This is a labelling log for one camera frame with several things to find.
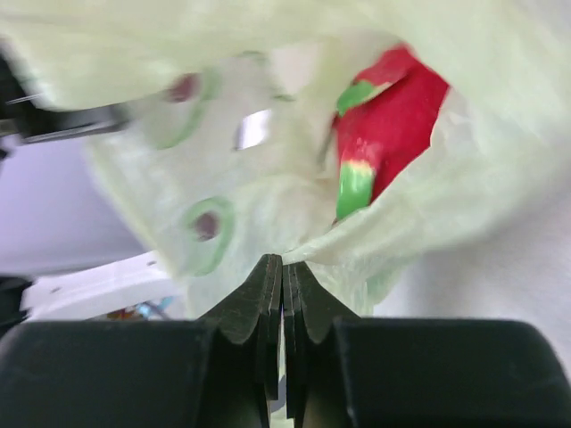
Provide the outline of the pale green plastic bag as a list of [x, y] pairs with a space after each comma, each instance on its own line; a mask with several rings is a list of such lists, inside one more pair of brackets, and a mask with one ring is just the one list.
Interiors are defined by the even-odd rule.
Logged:
[[[449, 85], [430, 146], [338, 220], [337, 100], [400, 44]], [[570, 173], [567, 1], [4, 1], [1, 46], [43, 107], [124, 106], [90, 168], [190, 316], [265, 253], [368, 314]]]

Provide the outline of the pink dragon fruit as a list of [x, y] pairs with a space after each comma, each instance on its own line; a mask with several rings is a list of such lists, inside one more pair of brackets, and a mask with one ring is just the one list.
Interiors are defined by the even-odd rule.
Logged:
[[429, 146], [448, 83], [406, 45], [357, 74], [331, 123], [338, 159], [335, 216], [368, 207]]

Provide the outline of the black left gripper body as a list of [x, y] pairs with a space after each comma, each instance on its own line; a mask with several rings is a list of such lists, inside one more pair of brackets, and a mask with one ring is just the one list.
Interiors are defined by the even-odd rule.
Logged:
[[79, 111], [55, 111], [40, 105], [40, 95], [24, 88], [12, 55], [1, 48], [1, 137], [39, 144], [121, 131], [129, 124], [121, 104]]

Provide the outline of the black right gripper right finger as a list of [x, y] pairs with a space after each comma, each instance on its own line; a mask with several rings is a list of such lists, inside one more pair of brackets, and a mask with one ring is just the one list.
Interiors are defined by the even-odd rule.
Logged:
[[567, 427], [570, 383], [533, 326], [359, 317], [307, 265], [282, 279], [297, 427]]

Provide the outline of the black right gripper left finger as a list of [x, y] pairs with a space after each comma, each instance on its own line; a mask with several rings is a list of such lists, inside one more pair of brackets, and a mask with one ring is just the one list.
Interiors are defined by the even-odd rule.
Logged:
[[281, 274], [263, 256], [194, 321], [2, 323], [2, 426], [268, 426]]

